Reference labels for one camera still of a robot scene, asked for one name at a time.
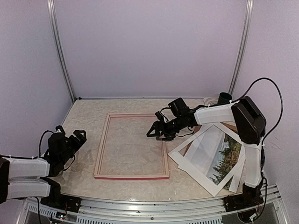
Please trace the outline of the landscape photo print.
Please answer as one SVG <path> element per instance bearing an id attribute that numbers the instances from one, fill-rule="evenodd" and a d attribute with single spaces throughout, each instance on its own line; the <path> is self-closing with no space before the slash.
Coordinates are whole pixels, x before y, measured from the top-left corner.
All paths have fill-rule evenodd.
<path id="1" fill-rule="evenodd" d="M 241 147 L 221 129 L 211 126 L 192 141 L 184 157 L 215 185 L 219 185 L 238 162 Z"/>

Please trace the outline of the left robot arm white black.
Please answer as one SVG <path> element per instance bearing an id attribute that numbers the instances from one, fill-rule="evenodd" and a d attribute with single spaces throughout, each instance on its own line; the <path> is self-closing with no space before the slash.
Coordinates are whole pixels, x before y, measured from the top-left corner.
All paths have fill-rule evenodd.
<path id="1" fill-rule="evenodd" d="M 69 137 L 62 126 L 48 138 L 48 149 L 36 157 L 0 157 L 0 202 L 37 197 L 43 204 L 59 208 L 66 201 L 61 186 L 52 178 L 66 171 L 69 160 L 87 141 L 84 130 L 75 130 Z"/>

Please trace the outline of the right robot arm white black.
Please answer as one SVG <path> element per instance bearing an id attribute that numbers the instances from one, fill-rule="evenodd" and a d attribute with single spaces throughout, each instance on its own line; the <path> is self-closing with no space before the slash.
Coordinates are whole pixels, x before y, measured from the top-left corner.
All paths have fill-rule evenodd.
<path id="1" fill-rule="evenodd" d="M 162 112 L 155 113 L 157 121 L 153 123 L 147 137 L 171 141 L 180 130 L 204 124 L 234 122 L 241 141 L 245 146 L 246 174 L 239 203 L 249 207 L 260 196 L 263 185 L 263 167 L 265 155 L 263 140 L 266 136 L 266 119 L 248 96 L 221 105 L 199 105 L 189 108 L 182 98 L 168 104 L 174 119 L 167 121 Z"/>

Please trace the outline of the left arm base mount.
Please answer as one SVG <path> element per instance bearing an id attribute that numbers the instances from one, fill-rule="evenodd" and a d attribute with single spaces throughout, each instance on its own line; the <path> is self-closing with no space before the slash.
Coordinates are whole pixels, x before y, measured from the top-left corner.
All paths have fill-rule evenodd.
<path id="1" fill-rule="evenodd" d="M 78 213 L 82 199 L 80 197 L 69 196 L 61 193 L 61 186 L 58 182 L 41 177 L 50 185 L 50 193 L 47 197 L 41 198 L 41 204 L 52 208 Z"/>

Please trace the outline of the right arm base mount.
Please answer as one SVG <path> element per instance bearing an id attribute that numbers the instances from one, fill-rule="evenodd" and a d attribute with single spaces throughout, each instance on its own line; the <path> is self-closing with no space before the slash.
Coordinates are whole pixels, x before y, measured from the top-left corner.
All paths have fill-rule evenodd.
<path id="1" fill-rule="evenodd" d="M 242 185 L 241 194 L 224 197 L 223 201 L 226 212 L 242 210 L 262 204 L 264 202 L 261 194 L 262 185 L 263 181 L 261 181 L 259 185 L 254 188 L 249 187 L 244 183 Z"/>

